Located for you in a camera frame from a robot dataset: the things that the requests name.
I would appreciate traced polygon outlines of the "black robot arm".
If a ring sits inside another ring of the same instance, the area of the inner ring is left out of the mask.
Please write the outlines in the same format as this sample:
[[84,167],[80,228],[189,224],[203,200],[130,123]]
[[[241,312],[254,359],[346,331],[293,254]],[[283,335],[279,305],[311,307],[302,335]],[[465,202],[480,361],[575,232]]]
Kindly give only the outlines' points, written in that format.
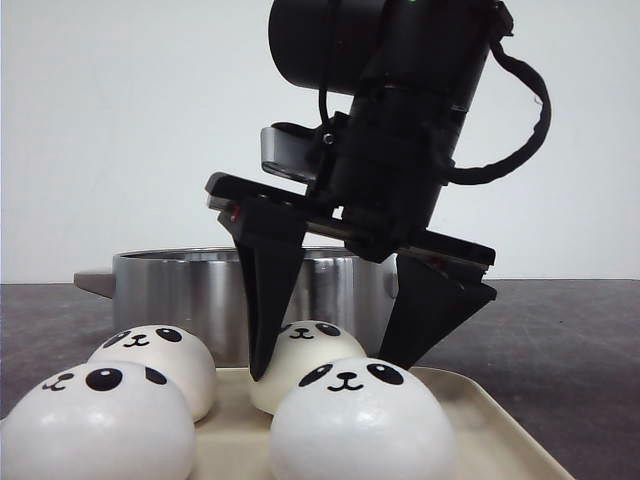
[[500,1],[277,1],[272,58],[283,77],[320,97],[348,94],[348,113],[316,128],[276,123],[263,167],[306,187],[295,194],[213,174],[210,205],[239,253],[249,312],[249,365],[260,379],[303,261],[307,233],[340,239],[362,259],[396,261],[399,291],[379,355],[412,366],[489,302],[492,249],[431,232],[441,188],[516,169],[522,153],[459,168],[456,143],[485,60],[533,80],[506,55],[513,28]]

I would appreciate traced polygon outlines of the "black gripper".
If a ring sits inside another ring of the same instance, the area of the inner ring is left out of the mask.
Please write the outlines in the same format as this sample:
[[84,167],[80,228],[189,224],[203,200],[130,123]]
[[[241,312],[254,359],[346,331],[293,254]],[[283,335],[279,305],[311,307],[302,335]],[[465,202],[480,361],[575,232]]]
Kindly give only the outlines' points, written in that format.
[[[274,352],[307,233],[338,239],[376,263],[400,255],[398,295],[379,357],[404,369],[496,299],[496,290],[482,282],[494,250],[427,229],[437,183],[424,181],[421,170],[394,172],[388,165],[342,170],[341,160],[334,150],[326,155],[317,180],[301,183],[303,194],[224,172],[207,180],[209,207],[218,211],[239,255],[255,380]],[[332,176],[341,172],[346,180],[334,191]]]

